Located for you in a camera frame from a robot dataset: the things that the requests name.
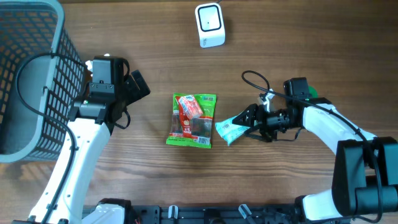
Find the red small juice carton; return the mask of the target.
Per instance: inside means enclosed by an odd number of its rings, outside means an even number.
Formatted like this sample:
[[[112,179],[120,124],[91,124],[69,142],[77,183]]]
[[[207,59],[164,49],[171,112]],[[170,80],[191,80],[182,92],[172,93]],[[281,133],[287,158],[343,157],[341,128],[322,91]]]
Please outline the red small juice carton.
[[[188,119],[196,119],[203,114],[200,105],[193,95],[181,96],[178,99],[178,103],[182,107],[182,111]]]

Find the mint green wipes packet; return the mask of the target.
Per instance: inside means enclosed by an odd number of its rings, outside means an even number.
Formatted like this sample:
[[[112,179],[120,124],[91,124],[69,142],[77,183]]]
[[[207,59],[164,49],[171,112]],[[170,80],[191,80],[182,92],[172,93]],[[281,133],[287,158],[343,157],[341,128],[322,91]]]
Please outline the mint green wipes packet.
[[[215,129],[217,133],[227,142],[228,146],[230,146],[235,140],[242,136],[246,130],[249,129],[247,126],[233,124],[233,119],[235,119],[235,116],[215,123]]]

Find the green gummy candy bag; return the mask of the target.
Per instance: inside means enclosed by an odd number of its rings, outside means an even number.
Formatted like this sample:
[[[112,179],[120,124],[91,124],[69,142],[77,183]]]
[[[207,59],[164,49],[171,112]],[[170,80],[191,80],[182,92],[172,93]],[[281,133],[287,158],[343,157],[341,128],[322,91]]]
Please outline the green gummy candy bag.
[[[172,125],[166,139],[167,145],[211,148],[211,131],[216,105],[214,94],[194,94],[203,114],[199,118],[189,119],[184,114],[178,100],[185,96],[174,93],[172,106]]]

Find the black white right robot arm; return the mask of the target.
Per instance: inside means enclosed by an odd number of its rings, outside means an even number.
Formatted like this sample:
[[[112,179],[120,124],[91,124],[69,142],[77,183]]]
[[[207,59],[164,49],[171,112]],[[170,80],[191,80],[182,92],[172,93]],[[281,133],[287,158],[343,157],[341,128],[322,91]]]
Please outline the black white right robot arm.
[[[284,82],[285,109],[268,111],[265,104],[249,105],[233,119],[246,126],[247,136],[277,140],[288,129],[306,129],[335,154],[331,189],[299,197],[299,219],[303,222],[347,218],[367,220],[375,214],[397,211],[397,140],[377,137],[342,116],[326,98],[315,98],[306,78]]]

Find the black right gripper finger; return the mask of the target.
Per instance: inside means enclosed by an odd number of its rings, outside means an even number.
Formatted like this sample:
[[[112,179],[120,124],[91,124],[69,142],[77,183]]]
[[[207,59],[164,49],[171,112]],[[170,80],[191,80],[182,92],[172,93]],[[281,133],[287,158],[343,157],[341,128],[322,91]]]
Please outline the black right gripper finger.
[[[246,137],[249,137],[249,138],[252,138],[252,139],[255,139],[255,140],[259,140],[259,141],[262,141],[262,142],[270,142],[271,141],[271,139],[269,137],[267,137],[267,136],[263,136],[261,134],[260,135],[254,134],[254,132],[258,131],[258,130],[259,130],[259,126],[250,127],[249,129],[245,130],[244,135]]]
[[[232,123],[239,126],[254,126],[257,110],[257,104],[249,105],[233,119]]]

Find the jar with green lid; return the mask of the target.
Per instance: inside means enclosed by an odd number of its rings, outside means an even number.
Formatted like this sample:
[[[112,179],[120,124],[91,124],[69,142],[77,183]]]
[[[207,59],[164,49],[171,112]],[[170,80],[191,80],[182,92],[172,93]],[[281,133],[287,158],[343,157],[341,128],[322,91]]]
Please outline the jar with green lid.
[[[309,93],[311,94],[312,98],[318,98],[318,92],[316,91],[316,89],[314,89],[314,87],[309,86]]]

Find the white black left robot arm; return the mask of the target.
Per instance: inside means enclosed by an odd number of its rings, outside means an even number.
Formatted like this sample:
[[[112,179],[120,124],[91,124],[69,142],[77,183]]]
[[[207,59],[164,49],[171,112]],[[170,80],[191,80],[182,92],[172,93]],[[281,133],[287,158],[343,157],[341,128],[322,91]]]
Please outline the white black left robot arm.
[[[60,125],[67,133],[49,182],[27,223],[137,223],[131,201],[105,198],[83,216],[85,196],[97,160],[127,106],[150,94],[138,70],[125,58],[96,56],[93,79],[68,109],[68,123],[42,113],[22,100],[33,113]]]

